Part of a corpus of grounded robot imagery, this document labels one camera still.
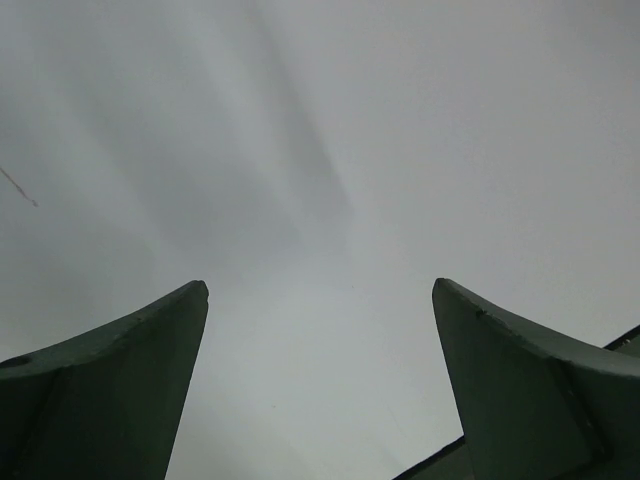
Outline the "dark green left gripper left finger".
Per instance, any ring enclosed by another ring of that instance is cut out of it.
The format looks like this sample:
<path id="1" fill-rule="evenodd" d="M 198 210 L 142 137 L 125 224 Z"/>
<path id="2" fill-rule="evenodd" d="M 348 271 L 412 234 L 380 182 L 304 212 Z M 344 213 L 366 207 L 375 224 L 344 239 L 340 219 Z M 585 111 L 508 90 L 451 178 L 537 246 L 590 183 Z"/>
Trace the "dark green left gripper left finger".
<path id="1" fill-rule="evenodd" d="M 1 363 L 4 479 L 163 479 L 208 312 L 191 281 Z"/>

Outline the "white long sleeve shirt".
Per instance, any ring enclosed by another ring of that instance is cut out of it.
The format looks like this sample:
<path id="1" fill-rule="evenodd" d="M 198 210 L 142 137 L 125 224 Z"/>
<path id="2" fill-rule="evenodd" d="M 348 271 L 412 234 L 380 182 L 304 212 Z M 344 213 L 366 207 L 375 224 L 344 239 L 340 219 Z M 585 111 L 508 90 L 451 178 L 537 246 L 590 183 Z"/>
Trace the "white long sleeve shirt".
<path id="1" fill-rule="evenodd" d="M 461 433 L 441 277 L 639 322 L 635 1 L 5 1 L 1 354 L 191 280 L 172 479 L 390 479 Z"/>

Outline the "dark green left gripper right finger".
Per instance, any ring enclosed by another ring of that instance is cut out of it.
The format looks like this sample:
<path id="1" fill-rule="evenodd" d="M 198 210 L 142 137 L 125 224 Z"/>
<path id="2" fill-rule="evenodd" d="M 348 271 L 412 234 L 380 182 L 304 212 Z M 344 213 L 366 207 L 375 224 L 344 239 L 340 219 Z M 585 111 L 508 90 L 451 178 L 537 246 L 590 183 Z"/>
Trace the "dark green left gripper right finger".
<path id="1" fill-rule="evenodd" d="M 637 330 L 593 346 L 444 278 L 432 302 L 475 478 L 638 478 Z"/>

